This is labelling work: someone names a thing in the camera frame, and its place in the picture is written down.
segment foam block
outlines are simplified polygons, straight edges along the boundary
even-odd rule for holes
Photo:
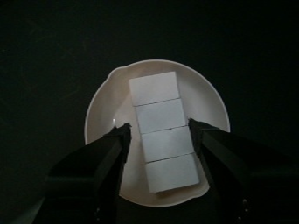
[[[189,126],[143,134],[142,138],[146,162],[179,157],[194,152]]]
[[[201,183],[194,153],[146,164],[150,192]]]
[[[181,97],[175,72],[159,73],[129,81],[134,106]]]
[[[135,112],[142,134],[187,125],[181,99],[138,106]]]

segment stacked cubes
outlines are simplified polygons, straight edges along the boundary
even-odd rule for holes
[[[150,192],[201,182],[175,72],[129,81],[143,139]]]

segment black background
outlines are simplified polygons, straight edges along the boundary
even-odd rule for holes
[[[85,145],[93,95],[110,72],[139,60],[174,60],[199,71],[226,103],[231,131],[298,159],[295,2],[2,2],[0,223],[43,196],[48,170]],[[122,203],[123,223],[157,212]],[[190,223],[167,211],[209,219],[201,204],[159,210],[165,220],[145,223]]]

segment white cube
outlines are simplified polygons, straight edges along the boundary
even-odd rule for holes
[[[175,72],[131,79],[129,84],[134,106],[181,98]]]
[[[146,173],[151,193],[201,183],[194,153],[146,164]]]
[[[187,125],[182,99],[138,106],[135,112],[142,134]]]
[[[143,134],[142,138],[147,163],[194,152],[189,126]]]

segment white plate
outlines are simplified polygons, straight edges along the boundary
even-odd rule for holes
[[[221,95],[206,78],[186,65],[170,60],[151,59],[115,69],[94,95],[86,119],[86,144],[109,133],[114,124],[133,125],[133,142],[126,163],[121,196],[139,205],[169,207],[201,197],[210,184],[199,161],[201,183],[171,191],[150,193],[146,161],[142,149],[137,112],[133,106],[129,80],[175,71],[182,104],[187,117],[230,131],[230,119]]]

